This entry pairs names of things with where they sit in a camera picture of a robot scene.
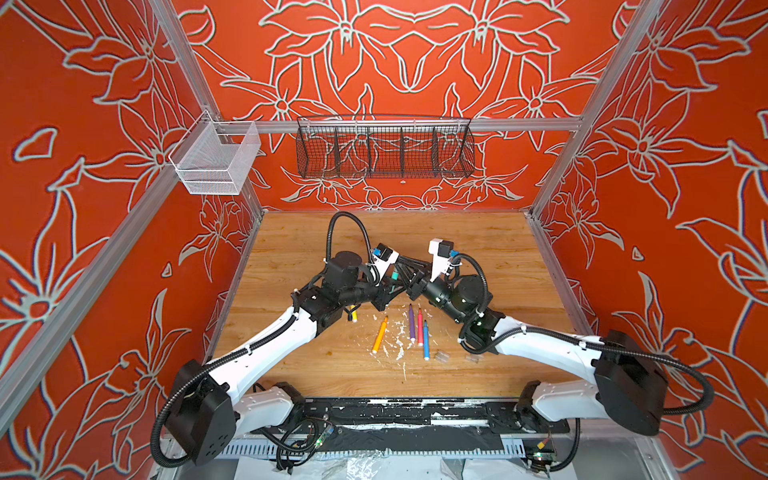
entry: yellow marker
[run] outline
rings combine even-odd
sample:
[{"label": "yellow marker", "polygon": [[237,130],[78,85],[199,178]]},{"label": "yellow marker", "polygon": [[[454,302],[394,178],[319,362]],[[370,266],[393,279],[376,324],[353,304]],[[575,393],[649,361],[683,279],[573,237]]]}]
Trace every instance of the yellow marker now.
[{"label": "yellow marker", "polygon": [[382,322],[382,326],[379,329],[379,336],[376,337],[376,342],[373,344],[373,348],[371,349],[372,353],[378,352],[379,347],[382,345],[382,340],[384,340],[384,332],[386,331],[387,320],[389,320],[389,317],[385,316],[384,321]]}]

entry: robotic arm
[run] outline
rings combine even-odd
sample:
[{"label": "robotic arm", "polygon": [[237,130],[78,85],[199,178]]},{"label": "robotic arm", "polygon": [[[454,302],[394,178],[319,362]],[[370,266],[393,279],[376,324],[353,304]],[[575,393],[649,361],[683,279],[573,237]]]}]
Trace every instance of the robotic arm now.
[{"label": "robotic arm", "polygon": [[[369,262],[348,251],[328,260],[333,225],[341,216],[351,217],[360,226]],[[540,432],[547,422],[567,418],[611,418],[632,432],[656,435],[662,415],[693,412],[712,402],[712,387],[699,372],[669,357],[641,352],[623,333],[571,335],[491,310],[492,295],[481,267],[453,247],[452,242],[432,240],[431,263],[404,257],[381,243],[370,249],[365,227],[356,217],[346,212],[334,215],[326,267],[302,289],[294,290],[293,305],[231,353],[204,366],[192,360],[182,367],[174,381],[174,394],[152,430],[150,448],[155,461],[165,467],[190,459],[202,465],[221,453],[235,435],[270,425],[295,425],[306,412],[303,397],[292,386],[279,383],[265,392],[245,394],[267,370],[323,333],[343,312],[352,320],[354,310],[367,302],[383,311],[400,293],[412,300],[424,296],[462,324],[459,341],[470,353],[523,356],[581,378],[559,384],[529,383],[515,407],[523,429]],[[476,274],[461,275],[463,260]],[[387,275],[390,267],[393,272]],[[665,409],[667,377],[655,362],[694,376],[703,386],[699,402]],[[163,426],[186,456],[168,458],[162,453],[159,437]]]}]

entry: clear plastic piece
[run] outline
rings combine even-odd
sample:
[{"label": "clear plastic piece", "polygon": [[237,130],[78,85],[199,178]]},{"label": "clear plastic piece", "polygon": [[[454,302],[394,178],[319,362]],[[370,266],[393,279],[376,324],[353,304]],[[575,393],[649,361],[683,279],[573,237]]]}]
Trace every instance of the clear plastic piece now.
[{"label": "clear plastic piece", "polygon": [[451,356],[448,353],[443,352],[442,350],[438,350],[435,352],[435,361],[440,363],[448,363],[448,360],[451,358]]},{"label": "clear plastic piece", "polygon": [[204,112],[169,156],[191,194],[239,194],[261,148],[255,123],[239,144],[226,143],[229,137],[219,135],[216,125]]}]

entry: wooden table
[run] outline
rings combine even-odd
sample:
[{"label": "wooden table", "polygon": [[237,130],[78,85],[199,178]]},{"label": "wooden table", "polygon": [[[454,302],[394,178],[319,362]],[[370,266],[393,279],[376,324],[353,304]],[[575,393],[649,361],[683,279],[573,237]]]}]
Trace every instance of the wooden table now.
[{"label": "wooden table", "polygon": [[[488,277],[491,307],[537,326],[574,332],[523,214],[382,212],[357,213],[373,247],[382,242],[403,255],[430,260],[429,241],[439,237],[472,255]],[[323,269],[331,213],[268,213],[240,281],[216,356],[239,346],[290,306],[290,292]],[[333,252],[351,250],[365,258],[359,228],[336,222]],[[466,266],[462,273],[470,273]],[[515,356],[485,354],[477,363],[457,343],[459,326],[424,299],[432,360],[411,346],[406,312],[409,298],[395,298],[385,312],[370,304],[359,321],[342,319],[274,366],[260,383],[289,382],[305,396],[518,396],[531,380],[562,382],[572,375]],[[370,353],[384,318],[384,347]],[[434,360],[441,350],[447,363]]]}]

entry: floral pattern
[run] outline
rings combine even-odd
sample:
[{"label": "floral pattern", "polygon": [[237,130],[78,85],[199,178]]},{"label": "floral pattern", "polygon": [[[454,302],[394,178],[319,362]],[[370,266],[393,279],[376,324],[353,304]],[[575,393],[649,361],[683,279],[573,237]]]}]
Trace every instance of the floral pattern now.
[{"label": "floral pattern", "polygon": [[[681,478],[768,476],[766,27],[759,2],[667,0],[542,218],[599,333],[629,332],[713,384],[708,410],[664,418]],[[587,238],[584,217],[622,248]],[[668,406],[698,397],[667,374]]]},{"label": "floral pattern", "polygon": [[[590,8],[584,0],[174,5],[223,115],[281,121],[371,113],[576,117],[637,7],[609,0],[585,20],[578,14]],[[600,34],[583,42],[585,31]],[[258,55],[243,55],[245,38]],[[275,210],[521,209],[531,205],[556,158],[548,151],[564,135],[491,132],[475,141],[482,160],[469,179],[399,184],[302,179],[294,139],[269,134],[263,167],[251,178]],[[355,143],[342,151],[353,160]],[[519,154],[508,161],[502,151]]]},{"label": "floral pattern", "polygon": [[[4,2],[0,31],[0,84],[25,93],[7,96],[0,139],[3,375],[200,110],[146,0]],[[0,478],[147,477],[151,424],[174,373],[203,359],[255,215],[175,187],[0,439]],[[201,227],[227,248],[172,265]]]}]

